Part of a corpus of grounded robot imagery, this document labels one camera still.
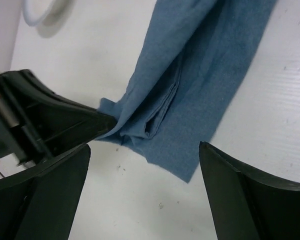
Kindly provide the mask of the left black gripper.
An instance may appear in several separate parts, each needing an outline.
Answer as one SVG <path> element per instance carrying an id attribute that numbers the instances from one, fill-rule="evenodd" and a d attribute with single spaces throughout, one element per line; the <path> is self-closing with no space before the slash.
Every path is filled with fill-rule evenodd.
<path id="1" fill-rule="evenodd" d="M 54 93 L 30 70 L 19 73 L 21 91 L 26 96 L 22 108 L 54 157 L 108 133 L 117 124 L 111 115 Z M 11 80 L 16 74 L 0 73 L 0 81 Z M 7 94 L 0 89 L 0 159 L 15 154 L 19 165 L 33 167 L 45 157 L 31 143 L 24 125 Z"/>

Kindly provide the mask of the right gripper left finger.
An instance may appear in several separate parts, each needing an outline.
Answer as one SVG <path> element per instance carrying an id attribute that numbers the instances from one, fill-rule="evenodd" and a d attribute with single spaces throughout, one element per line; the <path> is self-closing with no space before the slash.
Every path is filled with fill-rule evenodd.
<path id="1" fill-rule="evenodd" d="M 67 240 L 90 158 L 85 144 L 0 179 L 0 240 Z"/>

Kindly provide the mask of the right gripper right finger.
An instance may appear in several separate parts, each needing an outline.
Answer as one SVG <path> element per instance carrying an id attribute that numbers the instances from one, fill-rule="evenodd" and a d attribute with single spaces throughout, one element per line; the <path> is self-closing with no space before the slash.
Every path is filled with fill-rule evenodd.
<path id="1" fill-rule="evenodd" d="M 199 161 L 219 240 L 300 240 L 300 183 L 199 145 Z"/>

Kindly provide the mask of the blue cloth napkin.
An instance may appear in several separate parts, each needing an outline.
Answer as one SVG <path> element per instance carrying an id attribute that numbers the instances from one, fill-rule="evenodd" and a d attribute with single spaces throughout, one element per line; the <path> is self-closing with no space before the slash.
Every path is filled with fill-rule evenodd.
<path id="1" fill-rule="evenodd" d="M 159 0 L 122 98 L 100 101 L 101 136 L 189 182 L 255 56 L 274 0 Z"/>

